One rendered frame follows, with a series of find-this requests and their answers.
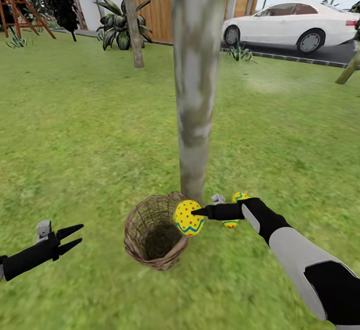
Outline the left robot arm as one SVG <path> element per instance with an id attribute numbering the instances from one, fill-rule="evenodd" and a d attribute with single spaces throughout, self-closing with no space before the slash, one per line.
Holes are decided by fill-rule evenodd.
<path id="1" fill-rule="evenodd" d="M 83 239 L 79 238 L 64 245 L 61 245 L 60 240 L 83 227 L 83 224 L 75 225 L 60 229 L 55 234 L 55 232 L 52 231 L 52 221 L 42 220 L 36 228 L 36 245 L 10 257 L 7 255 L 0 256 L 0 281 L 3 276 L 5 276 L 6 281 L 9 281 L 50 259 L 53 261 L 58 260 L 59 255 L 62 256 L 64 253 L 78 245 Z"/>

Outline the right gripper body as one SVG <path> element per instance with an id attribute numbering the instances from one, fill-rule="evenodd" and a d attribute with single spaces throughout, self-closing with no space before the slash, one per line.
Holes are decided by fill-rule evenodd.
<path id="1" fill-rule="evenodd" d="M 217 205 L 207 205 L 208 207 L 208 219 L 209 220 L 218 220 L 218 221 L 232 221 L 233 218 L 230 215 L 230 204 L 217 204 Z"/>

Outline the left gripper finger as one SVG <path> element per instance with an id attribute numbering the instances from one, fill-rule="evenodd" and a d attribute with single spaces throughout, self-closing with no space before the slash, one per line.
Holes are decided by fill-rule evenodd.
<path id="1" fill-rule="evenodd" d="M 72 227 L 68 227 L 68 228 L 64 228 L 64 229 L 60 229 L 58 230 L 58 232 L 56 233 L 56 240 L 58 242 L 58 246 L 61 245 L 60 240 L 62 240 L 63 238 L 71 235 L 72 233 L 78 231 L 79 229 L 83 228 L 84 225 L 80 224 L 80 225 L 75 225 Z"/>
<path id="2" fill-rule="evenodd" d="M 79 238 L 72 242 L 59 246 L 59 255 L 62 256 L 64 253 L 66 253 L 67 251 L 78 245 L 82 240 L 83 240 L 82 238 Z"/>

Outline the easter egg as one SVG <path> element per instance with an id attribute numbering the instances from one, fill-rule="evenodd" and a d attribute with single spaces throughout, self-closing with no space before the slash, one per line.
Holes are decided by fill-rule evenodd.
<path id="1" fill-rule="evenodd" d="M 238 220 L 237 219 L 233 219 L 233 220 L 222 220 L 221 221 L 227 228 L 229 229 L 232 229 L 234 228 L 237 223 L 238 223 Z"/>
<path id="2" fill-rule="evenodd" d="M 177 228 L 184 235 L 196 236 L 202 229 L 204 224 L 204 215 L 191 214 L 192 211 L 201 209 L 200 204 L 194 200 L 185 200 L 180 202 L 176 208 L 173 219 L 177 224 Z"/>
<path id="3" fill-rule="evenodd" d="M 237 192 L 232 198 L 232 204 L 237 203 L 239 200 L 246 200 L 249 197 L 243 192 Z"/>

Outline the wicker basket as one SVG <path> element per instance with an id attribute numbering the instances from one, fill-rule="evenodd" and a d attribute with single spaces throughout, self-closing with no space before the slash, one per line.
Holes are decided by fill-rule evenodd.
<path id="1" fill-rule="evenodd" d="M 180 202 L 185 200 L 187 201 L 185 195 L 181 194 L 177 190 L 174 190 L 169 195 L 151 195 L 134 207 L 124 224 L 124 250 L 130 259 L 134 259 L 136 263 L 141 263 L 142 265 L 154 268 L 157 271 L 168 271 L 180 261 L 192 236 L 184 235 L 180 229 L 177 228 L 177 224 L 175 222 L 176 220 L 172 216 L 175 215 L 176 208 L 179 206 Z M 161 203 L 165 204 L 165 213 L 167 216 L 166 219 L 159 219 L 157 222 L 158 224 L 155 225 L 152 224 L 156 218 L 154 216 L 154 212 L 151 210 L 150 203 L 153 201 L 155 201 L 156 209 L 159 212 L 162 210 Z M 172 209 L 170 206 L 171 202 L 174 203 Z M 147 224 L 147 220 L 144 218 L 140 210 L 143 207 L 146 208 L 152 223 L 150 222 Z M 138 220 L 143 224 L 140 228 L 137 226 L 137 221 L 133 220 L 135 214 Z M 168 250 L 168 246 L 166 244 L 162 244 L 160 246 L 160 250 L 158 251 L 152 244 L 150 246 L 151 253 L 155 258 L 149 258 L 146 250 L 150 239 L 149 236 L 152 233 L 159 234 L 160 232 L 158 229 L 160 228 L 176 233 L 176 236 L 171 233 L 167 235 L 170 242 L 173 243 L 173 246 Z"/>

